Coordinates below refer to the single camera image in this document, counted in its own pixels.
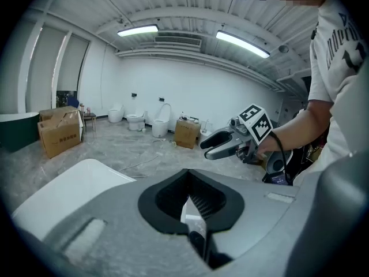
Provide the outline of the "white printed t-shirt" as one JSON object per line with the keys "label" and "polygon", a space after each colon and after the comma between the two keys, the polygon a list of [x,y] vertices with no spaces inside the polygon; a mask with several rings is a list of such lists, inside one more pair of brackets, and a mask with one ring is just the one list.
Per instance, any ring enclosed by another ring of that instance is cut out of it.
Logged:
{"label": "white printed t-shirt", "polygon": [[340,0],[325,0],[310,44],[308,100],[335,103],[357,78],[367,43]]}

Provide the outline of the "open cardboard box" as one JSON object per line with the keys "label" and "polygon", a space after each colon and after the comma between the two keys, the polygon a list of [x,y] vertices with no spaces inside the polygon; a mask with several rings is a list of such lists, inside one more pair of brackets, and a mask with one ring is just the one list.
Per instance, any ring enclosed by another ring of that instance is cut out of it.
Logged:
{"label": "open cardboard box", "polygon": [[83,123],[80,111],[37,123],[43,149],[49,158],[78,145],[82,139]]}

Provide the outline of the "person's right forearm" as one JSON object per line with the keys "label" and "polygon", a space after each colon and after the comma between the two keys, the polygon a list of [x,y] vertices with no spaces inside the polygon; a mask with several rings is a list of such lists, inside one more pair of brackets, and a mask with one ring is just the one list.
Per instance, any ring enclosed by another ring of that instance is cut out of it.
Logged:
{"label": "person's right forearm", "polygon": [[280,140],[283,150],[305,146],[321,136],[330,125],[332,107],[333,103],[311,100],[307,108],[293,120],[275,129],[273,132]]}

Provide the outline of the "person's right hand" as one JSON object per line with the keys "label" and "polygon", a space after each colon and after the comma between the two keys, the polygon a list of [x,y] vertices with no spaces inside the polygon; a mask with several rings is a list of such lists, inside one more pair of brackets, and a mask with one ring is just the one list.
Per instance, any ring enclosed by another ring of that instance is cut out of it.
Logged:
{"label": "person's right hand", "polygon": [[260,143],[257,149],[257,157],[260,160],[264,160],[268,153],[279,151],[280,147],[276,139],[270,135],[268,135],[263,142]]}

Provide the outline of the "flat cardboard box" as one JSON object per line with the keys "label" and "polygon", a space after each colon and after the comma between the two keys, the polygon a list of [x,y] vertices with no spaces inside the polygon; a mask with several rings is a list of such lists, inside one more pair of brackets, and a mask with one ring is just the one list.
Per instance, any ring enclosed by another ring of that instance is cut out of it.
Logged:
{"label": "flat cardboard box", "polygon": [[68,113],[77,112],[78,109],[73,106],[65,106],[65,107],[58,107],[58,108],[52,108],[48,110],[42,110],[39,112],[40,115],[40,121],[47,121],[52,118],[63,118]]}

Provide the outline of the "ceiling air vent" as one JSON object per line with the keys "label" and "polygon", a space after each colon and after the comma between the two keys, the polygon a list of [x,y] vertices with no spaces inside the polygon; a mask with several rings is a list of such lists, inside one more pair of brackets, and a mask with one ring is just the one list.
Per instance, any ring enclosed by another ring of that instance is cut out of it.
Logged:
{"label": "ceiling air vent", "polygon": [[202,45],[201,39],[181,37],[181,36],[156,36],[155,43],[184,46],[200,49]]}

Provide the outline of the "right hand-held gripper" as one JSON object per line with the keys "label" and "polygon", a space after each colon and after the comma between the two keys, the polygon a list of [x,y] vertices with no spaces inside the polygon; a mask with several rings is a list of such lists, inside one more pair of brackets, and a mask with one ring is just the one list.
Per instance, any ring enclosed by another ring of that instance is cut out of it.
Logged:
{"label": "right hand-held gripper", "polygon": [[232,118],[229,125],[214,131],[200,143],[201,149],[208,149],[204,157],[217,160],[236,154],[243,163],[256,161],[258,146],[273,129],[265,109],[251,104]]}

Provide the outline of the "closed cardboard box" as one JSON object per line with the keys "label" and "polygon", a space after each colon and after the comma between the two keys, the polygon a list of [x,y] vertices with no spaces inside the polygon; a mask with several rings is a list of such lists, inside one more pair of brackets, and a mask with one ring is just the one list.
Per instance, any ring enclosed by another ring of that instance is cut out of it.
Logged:
{"label": "closed cardboard box", "polygon": [[193,149],[200,132],[200,124],[179,119],[176,122],[174,142],[181,147]]}

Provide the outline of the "egg-shaped white toilet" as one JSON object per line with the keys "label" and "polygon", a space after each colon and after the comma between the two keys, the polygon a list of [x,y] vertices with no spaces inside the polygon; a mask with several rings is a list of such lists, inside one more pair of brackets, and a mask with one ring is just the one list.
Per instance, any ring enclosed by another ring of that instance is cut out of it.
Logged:
{"label": "egg-shaped white toilet", "polygon": [[123,119],[125,113],[124,106],[116,103],[108,110],[108,120],[110,123],[118,123]]}

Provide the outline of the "white toilet with raised seat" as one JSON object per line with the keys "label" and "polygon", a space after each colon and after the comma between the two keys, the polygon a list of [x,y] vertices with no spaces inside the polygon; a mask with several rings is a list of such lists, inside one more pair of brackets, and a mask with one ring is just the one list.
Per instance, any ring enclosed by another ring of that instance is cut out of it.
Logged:
{"label": "white toilet with raised seat", "polygon": [[155,138],[162,138],[168,132],[168,126],[171,118],[171,105],[164,103],[152,121],[152,134]]}

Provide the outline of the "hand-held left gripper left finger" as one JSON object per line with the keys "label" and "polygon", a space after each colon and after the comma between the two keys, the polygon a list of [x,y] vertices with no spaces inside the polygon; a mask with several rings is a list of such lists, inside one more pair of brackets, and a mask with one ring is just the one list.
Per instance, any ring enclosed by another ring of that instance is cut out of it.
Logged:
{"label": "hand-held left gripper left finger", "polygon": [[110,188],[62,219],[43,245],[67,277],[204,277],[211,269],[180,220],[191,173]]}

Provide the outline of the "dark green bathtub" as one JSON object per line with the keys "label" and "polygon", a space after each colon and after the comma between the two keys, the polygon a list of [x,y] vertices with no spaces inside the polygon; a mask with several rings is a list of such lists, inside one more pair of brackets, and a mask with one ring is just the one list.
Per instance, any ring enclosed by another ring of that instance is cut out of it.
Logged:
{"label": "dark green bathtub", "polygon": [[38,141],[39,113],[0,114],[0,144],[16,152]]}

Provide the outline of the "white roller blind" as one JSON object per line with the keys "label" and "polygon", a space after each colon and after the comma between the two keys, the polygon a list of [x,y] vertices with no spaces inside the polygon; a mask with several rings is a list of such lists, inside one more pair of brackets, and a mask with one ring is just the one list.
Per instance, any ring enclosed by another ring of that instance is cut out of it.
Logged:
{"label": "white roller blind", "polygon": [[29,113],[51,108],[52,78],[65,33],[43,27],[32,52],[27,79],[26,110]]}
{"label": "white roller blind", "polygon": [[63,55],[58,91],[77,91],[80,70],[89,42],[71,35]]}

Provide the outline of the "low white toilet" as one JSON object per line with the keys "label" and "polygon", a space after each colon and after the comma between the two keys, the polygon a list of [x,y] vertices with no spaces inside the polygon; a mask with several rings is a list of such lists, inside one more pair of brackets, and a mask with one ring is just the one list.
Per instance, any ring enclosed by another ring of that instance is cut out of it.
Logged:
{"label": "low white toilet", "polygon": [[136,111],[133,114],[128,114],[126,119],[129,124],[129,130],[141,131],[145,127],[146,111]]}

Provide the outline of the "wooden stool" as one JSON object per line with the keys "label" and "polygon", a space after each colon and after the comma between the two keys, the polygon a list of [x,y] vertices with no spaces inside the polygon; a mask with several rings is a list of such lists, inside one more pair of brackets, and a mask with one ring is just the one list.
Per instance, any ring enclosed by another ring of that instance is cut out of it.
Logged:
{"label": "wooden stool", "polygon": [[95,113],[91,113],[91,112],[83,112],[82,113],[82,121],[84,123],[84,128],[86,130],[86,122],[87,121],[91,121],[91,125],[92,125],[92,130],[93,132],[96,131],[96,114]]}

